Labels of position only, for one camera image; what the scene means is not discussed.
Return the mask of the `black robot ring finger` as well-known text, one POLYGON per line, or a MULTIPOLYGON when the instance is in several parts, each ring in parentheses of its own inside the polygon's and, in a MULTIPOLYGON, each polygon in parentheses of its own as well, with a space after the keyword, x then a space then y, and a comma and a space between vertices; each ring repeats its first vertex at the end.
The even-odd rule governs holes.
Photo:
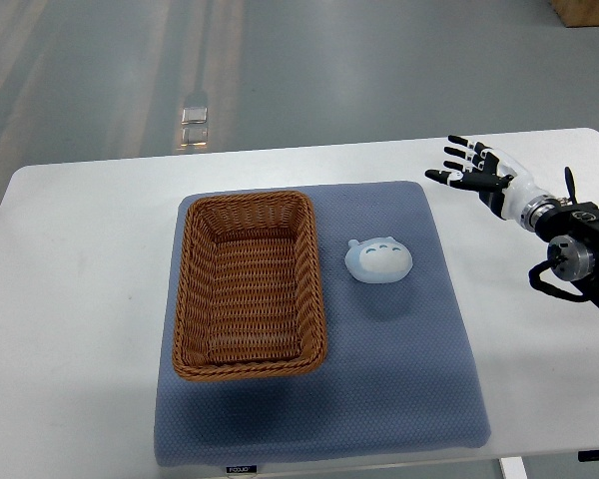
POLYGON ((448 135, 447 140, 453 146, 461 147, 464 150, 470 150, 476 153, 481 153, 488 149, 488 146, 481 142, 473 142, 472 140, 461 136, 448 135))

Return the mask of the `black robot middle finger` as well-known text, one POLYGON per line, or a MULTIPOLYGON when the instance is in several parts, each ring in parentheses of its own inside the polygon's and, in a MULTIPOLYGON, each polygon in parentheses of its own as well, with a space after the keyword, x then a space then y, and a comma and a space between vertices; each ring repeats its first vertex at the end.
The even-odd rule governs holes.
POLYGON ((443 148, 445 154, 459 158, 464 161, 471 161, 475 157, 479 157, 478 153, 471 149, 461 149, 446 146, 443 148))

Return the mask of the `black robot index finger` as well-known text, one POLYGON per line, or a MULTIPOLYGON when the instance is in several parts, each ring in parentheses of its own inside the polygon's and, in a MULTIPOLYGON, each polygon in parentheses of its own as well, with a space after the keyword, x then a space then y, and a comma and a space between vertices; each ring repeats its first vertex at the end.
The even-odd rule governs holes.
POLYGON ((465 160, 446 160, 443 162, 443 166, 452 171, 458 171, 461 173, 471 173, 473 171, 473 164, 470 161, 465 160))

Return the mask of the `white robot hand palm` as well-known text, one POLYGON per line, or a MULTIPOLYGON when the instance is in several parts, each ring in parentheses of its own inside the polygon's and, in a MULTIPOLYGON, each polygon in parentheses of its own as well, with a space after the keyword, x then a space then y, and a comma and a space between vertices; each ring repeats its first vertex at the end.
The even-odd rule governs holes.
POLYGON ((503 220, 529 221, 540 207, 551 204, 551 195, 535 185, 530 172, 510 155, 484 148, 472 157, 477 171, 498 178, 511 177, 505 188, 495 193, 480 193, 480 199, 503 220))

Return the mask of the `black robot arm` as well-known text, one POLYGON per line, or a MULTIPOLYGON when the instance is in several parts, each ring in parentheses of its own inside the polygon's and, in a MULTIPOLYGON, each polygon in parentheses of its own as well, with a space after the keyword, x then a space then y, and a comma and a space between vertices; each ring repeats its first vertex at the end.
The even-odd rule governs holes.
POLYGON ((449 159, 425 176, 477 193, 499 219, 516 222, 547 243, 546 259, 528 272, 533 289, 599 309, 599 207, 578 202, 571 169, 564 169, 567 196, 558 198, 539 188, 531 173, 503 151, 454 135, 447 140, 449 159))

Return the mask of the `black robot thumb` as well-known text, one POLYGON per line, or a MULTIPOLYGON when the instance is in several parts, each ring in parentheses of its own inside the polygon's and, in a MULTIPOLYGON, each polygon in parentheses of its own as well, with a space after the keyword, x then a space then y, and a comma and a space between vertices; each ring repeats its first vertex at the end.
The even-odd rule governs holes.
POLYGON ((479 188, 479 182, 471 173, 458 170, 426 170, 424 175, 430 180, 457 190, 477 190, 479 188))

